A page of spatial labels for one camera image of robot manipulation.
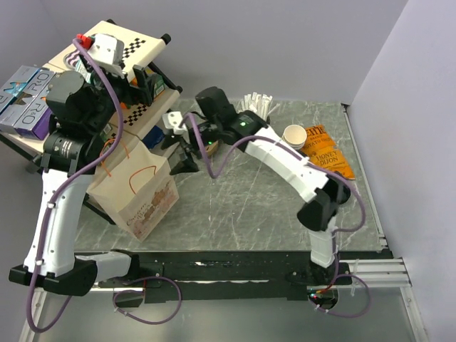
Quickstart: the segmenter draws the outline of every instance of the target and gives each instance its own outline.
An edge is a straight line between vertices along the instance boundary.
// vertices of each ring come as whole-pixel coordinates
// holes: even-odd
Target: honey dijon packet
[[[347,159],[336,147],[336,143],[325,131],[323,125],[306,128],[306,132],[306,144],[301,150],[309,156],[313,164],[332,172],[339,172],[349,180],[355,179]]]
[[[323,125],[308,127],[306,128],[306,132],[306,143],[301,148],[301,150],[302,152],[306,153],[309,157],[313,155],[316,151],[321,150],[324,147],[336,146],[336,143],[325,131],[325,127]]]

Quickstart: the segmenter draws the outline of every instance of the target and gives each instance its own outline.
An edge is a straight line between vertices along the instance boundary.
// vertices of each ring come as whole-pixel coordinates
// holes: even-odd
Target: orange string
[[[106,146],[108,146],[109,143],[113,142],[115,140],[115,138],[111,138],[111,139],[107,139],[104,146],[103,146],[103,149],[101,150],[100,152],[100,157],[101,155],[103,155],[103,151],[105,150]],[[123,143],[123,141],[121,140],[120,143],[122,144],[123,146],[123,149],[125,150],[125,153],[127,154],[127,159],[130,159],[130,153],[128,153],[128,149],[127,149],[127,146]],[[106,173],[108,174],[109,177],[112,177],[111,175],[111,172],[109,172],[108,168],[105,166],[105,162],[101,162],[101,166],[103,167],[103,169],[105,169]]]
[[[130,178],[128,179],[128,184],[130,185],[130,189],[131,189],[131,191],[133,191],[133,194],[136,195],[136,191],[133,189],[133,186],[131,185],[131,179],[132,179],[134,176],[136,176],[138,173],[140,173],[141,171],[144,171],[144,170],[146,170],[146,169],[150,169],[151,167],[154,168],[154,175],[155,175],[155,173],[157,172],[157,167],[156,167],[155,165],[152,165],[152,166],[143,167],[141,170],[136,171],[135,173],[133,173],[133,174],[130,176]]]

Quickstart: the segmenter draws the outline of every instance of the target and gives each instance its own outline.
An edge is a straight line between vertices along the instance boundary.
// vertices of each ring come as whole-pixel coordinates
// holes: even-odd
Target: cardboard box
[[[0,130],[2,132],[16,134],[14,125],[55,74],[55,72],[50,70],[40,70],[27,83],[25,88],[17,95],[16,100],[8,105],[0,115]]]
[[[49,93],[45,87],[14,124],[14,130],[22,137],[43,140],[49,133],[51,110],[46,104]]]
[[[13,102],[16,96],[38,72],[33,66],[21,66],[0,88],[0,113]]]

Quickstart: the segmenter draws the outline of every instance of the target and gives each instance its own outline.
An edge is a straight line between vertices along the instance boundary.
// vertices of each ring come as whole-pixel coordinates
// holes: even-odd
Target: marble table surface
[[[354,182],[366,204],[367,220],[358,232],[338,235],[340,249],[381,250],[373,204],[369,201],[341,105],[303,101],[278,103],[279,108],[271,114],[271,126],[279,135],[290,124],[304,127],[323,124],[355,172]],[[239,109],[238,102],[233,101],[233,104]],[[180,100],[172,109],[185,112],[199,108],[193,100]],[[212,158],[213,167],[219,166],[227,150],[226,145],[219,149]],[[113,248],[141,251],[310,250],[308,233],[296,218],[302,199],[266,165],[235,151],[222,176],[212,180],[204,165],[198,163],[199,172],[175,176],[180,199],[144,242],[138,242],[83,207],[76,251]],[[359,219],[359,206],[352,196],[340,208],[336,224],[354,227]]]

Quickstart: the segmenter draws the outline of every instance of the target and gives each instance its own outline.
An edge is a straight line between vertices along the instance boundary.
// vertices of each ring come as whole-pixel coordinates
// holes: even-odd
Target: white paper cup
[[[282,139],[293,149],[300,150],[306,143],[306,129],[300,125],[290,125],[285,128]]]

